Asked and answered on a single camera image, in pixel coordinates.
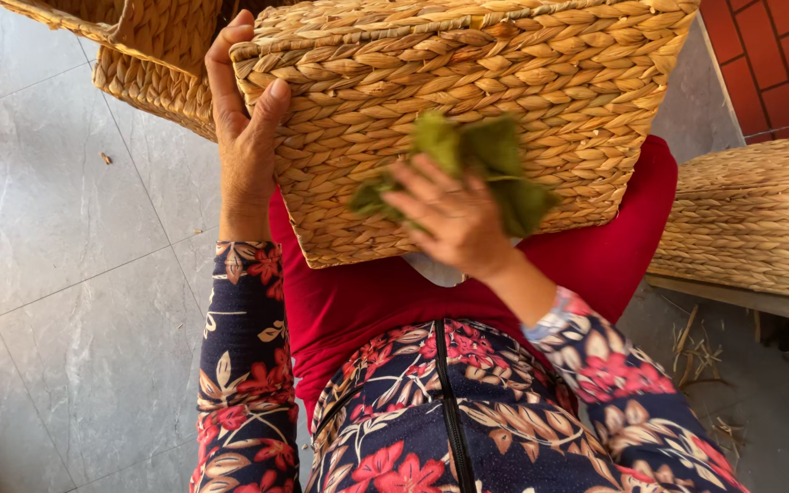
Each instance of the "basket weave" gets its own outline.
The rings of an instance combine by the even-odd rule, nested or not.
[[[508,112],[526,174],[562,199],[539,231],[608,222],[699,0],[321,0],[261,13],[231,50],[249,111],[276,78],[293,99],[276,172],[311,267],[416,251],[355,187],[410,146],[418,112]]]
[[[0,0],[0,5],[142,60],[199,75],[222,0]]]
[[[212,95],[205,68],[199,77],[100,47],[93,84],[152,115],[167,118],[216,142]]]
[[[648,272],[789,295],[789,140],[681,165]]]

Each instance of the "cleaning rag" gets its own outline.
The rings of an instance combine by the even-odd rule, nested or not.
[[[543,215],[558,202],[547,188],[525,177],[513,118],[504,116],[459,126],[439,111],[426,111],[416,119],[412,137],[410,155],[427,154],[453,178],[461,178],[468,168],[483,177],[500,207],[504,230],[511,237],[532,235]],[[399,189],[402,186],[383,171],[379,177],[358,185],[349,208],[366,216],[381,213],[400,222],[405,219],[400,210],[383,202],[379,195]]]

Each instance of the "floral shirt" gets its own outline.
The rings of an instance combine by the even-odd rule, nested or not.
[[[368,341],[318,400],[299,484],[279,256],[217,245],[191,492],[747,491],[662,367],[564,288],[533,347],[470,320]]]

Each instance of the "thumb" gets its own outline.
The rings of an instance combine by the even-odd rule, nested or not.
[[[288,83],[276,79],[267,86],[254,104],[252,121],[248,125],[253,140],[272,140],[279,120],[291,102],[291,88]]]

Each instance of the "woman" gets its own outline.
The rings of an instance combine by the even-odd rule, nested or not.
[[[206,58],[223,203],[192,491],[300,490],[292,349],[313,416],[310,491],[745,491],[662,368],[608,321],[671,208],[662,140],[642,148],[615,221],[518,248],[481,180],[455,182],[422,156],[422,173],[392,165],[406,191],[384,199],[471,279],[441,288],[399,258],[312,270],[273,181],[289,86],[270,84],[249,121],[228,58],[252,23],[240,13]]]

